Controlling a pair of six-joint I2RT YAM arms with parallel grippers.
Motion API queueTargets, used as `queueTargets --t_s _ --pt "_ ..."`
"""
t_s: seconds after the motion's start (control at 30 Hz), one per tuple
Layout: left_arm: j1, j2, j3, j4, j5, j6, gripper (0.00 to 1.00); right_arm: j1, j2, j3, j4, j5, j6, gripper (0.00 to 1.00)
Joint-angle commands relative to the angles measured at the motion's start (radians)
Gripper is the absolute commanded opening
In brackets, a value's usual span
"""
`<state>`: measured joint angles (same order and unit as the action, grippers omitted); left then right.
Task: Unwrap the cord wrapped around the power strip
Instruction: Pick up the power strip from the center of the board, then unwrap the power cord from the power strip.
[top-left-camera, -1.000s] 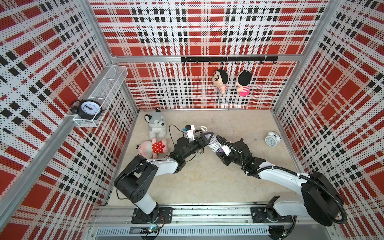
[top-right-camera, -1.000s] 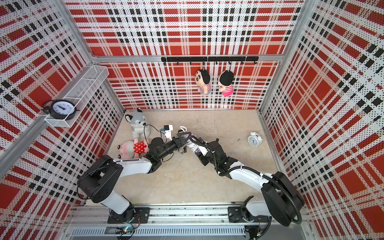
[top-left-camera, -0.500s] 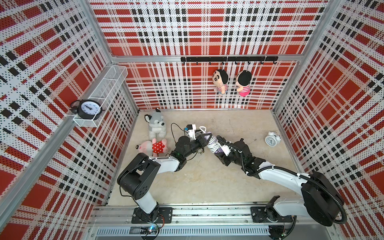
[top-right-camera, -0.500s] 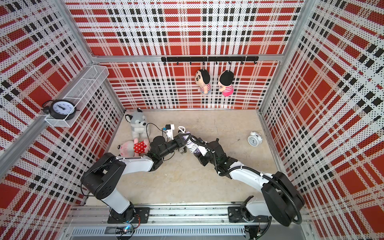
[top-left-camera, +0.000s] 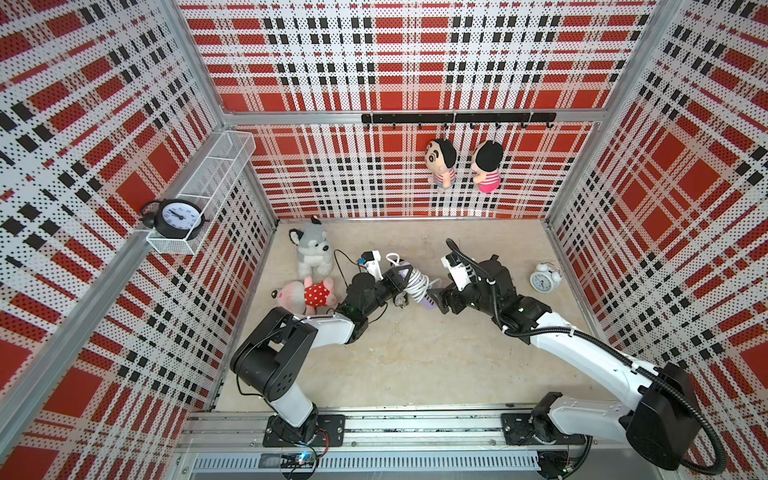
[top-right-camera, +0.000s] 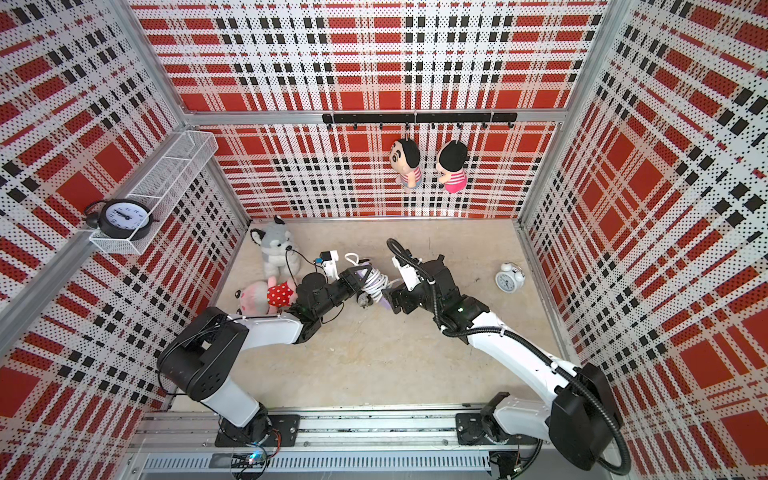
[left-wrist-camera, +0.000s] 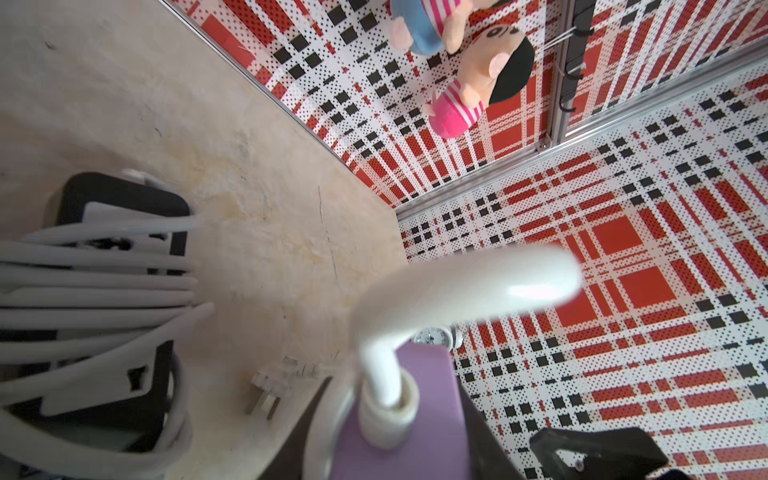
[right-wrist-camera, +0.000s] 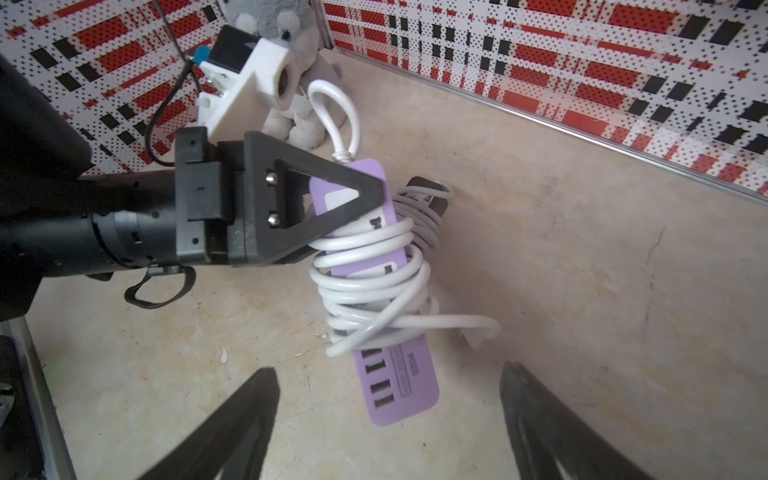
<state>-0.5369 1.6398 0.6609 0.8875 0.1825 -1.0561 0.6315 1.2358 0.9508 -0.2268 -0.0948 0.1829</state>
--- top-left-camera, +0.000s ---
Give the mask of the purple power strip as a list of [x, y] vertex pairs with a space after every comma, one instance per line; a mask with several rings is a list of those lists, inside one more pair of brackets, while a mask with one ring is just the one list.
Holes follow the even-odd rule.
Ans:
[[439, 288], [440, 286], [441, 280], [439, 278], [432, 279], [420, 271], [420, 282], [418, 286], [416, 288], [405, 288], [405, 291], [415, 303], [428, 310], [432, 310], [436, 308], [436, 305], [429, 298], [427, 291], [432, 288]]

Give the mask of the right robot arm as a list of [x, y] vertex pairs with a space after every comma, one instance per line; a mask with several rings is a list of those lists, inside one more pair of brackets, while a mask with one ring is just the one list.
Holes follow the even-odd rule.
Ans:
[[554, 355], [612, 394], [610, 401], [588, 401], [547, 393], [531, 411], [531, 437], [543, 444], [574, 435], [604, 438], [629, 445], [661, 469], [685, 467], [709, 476], [725, 471], [723, 443], [682, 367], [658, 367], [625, 354], [519, 294], [496, 256], [476, 262], [453, 251], [441, 262], [451, 282], [429, 295], [442, 313], [485, 313], [505, 336]]

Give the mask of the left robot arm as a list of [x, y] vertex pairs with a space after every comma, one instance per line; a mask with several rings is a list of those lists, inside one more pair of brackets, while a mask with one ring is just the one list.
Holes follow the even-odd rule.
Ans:
[[361, 272], [332, 314], [299, 316], [275, 307], [238, 347], [230, 370], [276, 413], [270, 428], [281, 440], [309, 445], [321, 431], [318, 407], [297, 384], [310, 351], [357, 341], [370, 316], [403, 293], [414, 273], [410, 264], [390, 268], [380, 280]]

